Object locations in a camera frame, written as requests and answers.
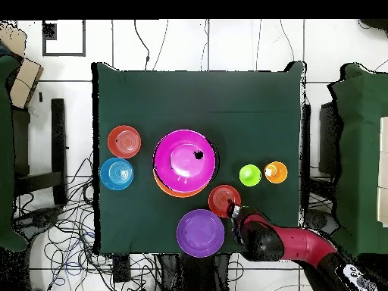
magenta bowl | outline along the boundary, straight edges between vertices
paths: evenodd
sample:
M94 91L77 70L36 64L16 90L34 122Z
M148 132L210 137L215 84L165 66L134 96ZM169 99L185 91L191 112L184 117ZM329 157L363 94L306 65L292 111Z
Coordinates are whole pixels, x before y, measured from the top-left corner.
M215 170L211 143L193 130L175 130L156 145L153 167L159 180L175 192L194 192L208 184Z

blue bowl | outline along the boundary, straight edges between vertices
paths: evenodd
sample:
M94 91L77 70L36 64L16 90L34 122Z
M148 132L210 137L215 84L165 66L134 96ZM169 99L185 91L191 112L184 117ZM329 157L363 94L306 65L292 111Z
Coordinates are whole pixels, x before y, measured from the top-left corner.
M114 191L126 189L133 180L133 168L129 161L122 158L109 158L101 166L101 181Z

white tile floor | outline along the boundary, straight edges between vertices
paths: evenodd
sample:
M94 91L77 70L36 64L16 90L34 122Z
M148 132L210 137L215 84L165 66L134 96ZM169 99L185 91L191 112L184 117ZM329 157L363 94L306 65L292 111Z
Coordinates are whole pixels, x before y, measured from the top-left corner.
M64 23L57 21L58 44L51 47L63 48L64 43L80 33L79 21ZM209 44L205 19L169 20L164 46L158 59L164 38L167 20L138 20L136 26L144 43L150 50L148 70L271 70L281 71L292 60L307 63L306 94L311 103L311 165L318 166L319 157L319 110L321 104L331 100L327 84L339 79L340 67L357 61L370 70L376 69L388 59L388 38L383 31L373 28L362 29L357 19L351 20L213 20L210 19ZM31 174L51 170L50 103L53 98L63 98L66 106L67 174L73 176L80 163L92 152L92 74L90 64L106 62L121 70L143 70L146 50L137 38L133 20L87 20L86 57L43 57L42 21L19 20L17 26L27 34L26 57L44 67L41 81L36 89L29 111L30 123L30 172ZM388 71L388 63L378 71ZM42 93L43 102L38 100ZM86 164L74 178L82 183L90 175ZM319 174L311 169L311 175ZM51 189L34 193L35 199L26 209L53 205ZM30 199L20 197L21 204ZM92 215L87 220L92 225ZM58 242L68 235L51 229L49 236ZM30 259L33 287L47 289L52 281L50 260L44 254L49 241L47 233L35 241ZM60 244L67 249L69 240ZM51 257L55 248L46 247ZM134 255L133 260L142 258ZM230 264L231 291L312 291L303 271L290 262L248 262L241 255L233 255ZM144 261L133 266L133 273L140 273ZM69 274L60 273L58 285L52 291L74 291L85 277L78 268L69 268ZM145 276L146 289L153 289L150 275ZM97 273L88 274L77 291L109 291Z

red bowl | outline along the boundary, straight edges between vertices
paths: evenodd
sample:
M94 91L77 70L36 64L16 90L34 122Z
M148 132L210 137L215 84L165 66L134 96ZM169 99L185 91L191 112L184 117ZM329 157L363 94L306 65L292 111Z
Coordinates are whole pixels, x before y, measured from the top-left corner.
M139 133L131 126L117 126L108 136L109 150L118 158L132 158L140 150L141 145Z
M228 200L237 205L241 205L241 197L234 187L229 185L217 186L210 192L208 200L209 208L217 216L227 217Z

purple bowl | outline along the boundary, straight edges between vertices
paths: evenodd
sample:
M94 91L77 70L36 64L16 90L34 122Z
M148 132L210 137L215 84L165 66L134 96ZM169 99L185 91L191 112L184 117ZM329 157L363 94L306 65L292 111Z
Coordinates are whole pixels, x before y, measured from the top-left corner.
M193 210L180 220L177 241L188 255L205 258L220 249L224 234L224 225L216 214L208 210Z
M193 130L175 130L156 145L153 165L159 180L175 192L194 192L208 184L215 170L211 143Z

